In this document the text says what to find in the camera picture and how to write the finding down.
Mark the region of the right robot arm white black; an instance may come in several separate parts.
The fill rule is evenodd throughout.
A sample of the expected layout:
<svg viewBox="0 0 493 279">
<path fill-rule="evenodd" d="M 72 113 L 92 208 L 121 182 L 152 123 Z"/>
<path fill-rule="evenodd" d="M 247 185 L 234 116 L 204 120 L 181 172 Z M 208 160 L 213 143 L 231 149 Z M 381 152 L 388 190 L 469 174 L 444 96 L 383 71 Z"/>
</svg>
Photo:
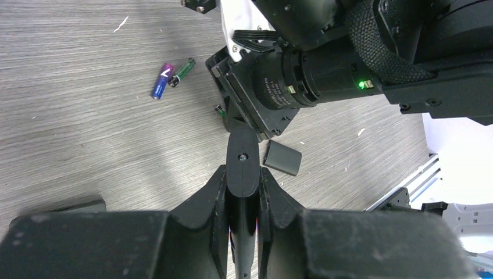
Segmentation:
<svg viewBox="0 0 493 279">
<path fill-rule="evenodd" d="M 492 124 L 491 1 L 182 1 L 222 22 L 206 61 L 228 131 L 283 133 L 302 108 L 384 95 L 401 113 Z"/>
</svg>

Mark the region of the black remote with label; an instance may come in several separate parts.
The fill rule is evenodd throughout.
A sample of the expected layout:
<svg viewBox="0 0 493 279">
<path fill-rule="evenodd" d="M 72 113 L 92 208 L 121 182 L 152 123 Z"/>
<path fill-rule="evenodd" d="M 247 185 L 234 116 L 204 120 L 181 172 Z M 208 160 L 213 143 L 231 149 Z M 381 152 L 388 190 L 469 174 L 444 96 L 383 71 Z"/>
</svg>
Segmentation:
<svg viewBox="0 0 493 279">
<path fill-rule="evenodd" d="M 259 147 L 248 126 L 233 129 L 226 158 L 226 207 L 237 278 L 251 278 L 259 203 Z"/>
</svg>

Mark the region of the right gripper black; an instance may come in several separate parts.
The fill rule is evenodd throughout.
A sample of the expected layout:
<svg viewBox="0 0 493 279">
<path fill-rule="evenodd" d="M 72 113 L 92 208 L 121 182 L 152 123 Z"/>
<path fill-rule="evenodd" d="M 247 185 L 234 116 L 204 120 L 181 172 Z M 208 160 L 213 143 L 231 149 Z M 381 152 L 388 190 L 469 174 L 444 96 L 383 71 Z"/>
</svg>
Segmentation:
<svg viewBox="0 0 493 279">
<path fill-rule="evenodd" d="M 252 87 L 252 69 L 260 56 L 242 52 L 243 58 L 234 62 L 225 46 L 206 62 L 206 68 L 217 85 L 226 112 L 223 124 L 228 132 L 239 126 L 249 126 L 259 142 L 281 135 L 299 109 L 270 110 L 256 97 Z"/>
</svg>

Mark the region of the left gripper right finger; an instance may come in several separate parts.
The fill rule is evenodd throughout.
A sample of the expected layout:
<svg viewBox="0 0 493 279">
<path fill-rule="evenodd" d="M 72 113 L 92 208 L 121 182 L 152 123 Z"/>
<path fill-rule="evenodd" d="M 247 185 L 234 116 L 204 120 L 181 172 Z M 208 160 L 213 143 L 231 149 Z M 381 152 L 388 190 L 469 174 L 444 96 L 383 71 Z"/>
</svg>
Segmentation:
<svg viewBox="0 0 493 279">
<path fill-rule="evenodd" d="M 260 278 L 475 278 L 432 213 L 307 209 L 268 169 L 259 184 Z"/>
</svg>

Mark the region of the black battery cover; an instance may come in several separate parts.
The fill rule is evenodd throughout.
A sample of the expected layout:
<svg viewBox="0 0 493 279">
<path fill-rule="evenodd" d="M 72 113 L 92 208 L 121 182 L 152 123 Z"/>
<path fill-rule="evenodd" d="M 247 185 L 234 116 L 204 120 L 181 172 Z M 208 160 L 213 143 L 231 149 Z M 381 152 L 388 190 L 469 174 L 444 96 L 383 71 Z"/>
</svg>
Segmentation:
<svg viewBox="0 0 493 279">
<path fill-rule="evenodd" d="M 297 176 L 301 166 L 302 154 L 276 141 L 269 141 L 263 164 L 284 174 Z"/>
</svg>

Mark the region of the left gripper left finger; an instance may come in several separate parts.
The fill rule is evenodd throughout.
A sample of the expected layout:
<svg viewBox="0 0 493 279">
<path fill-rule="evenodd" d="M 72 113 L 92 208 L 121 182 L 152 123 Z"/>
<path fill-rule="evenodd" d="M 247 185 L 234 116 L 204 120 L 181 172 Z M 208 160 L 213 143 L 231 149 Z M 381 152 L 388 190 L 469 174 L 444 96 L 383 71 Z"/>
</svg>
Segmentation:
<svg viewBox="0 0 493 279">
<path fill-rule="evenodd" d="M 224 167 L 167 211 L 50 212 L 18 218 L 2 278 L 224 278 Z"/>
</svg>

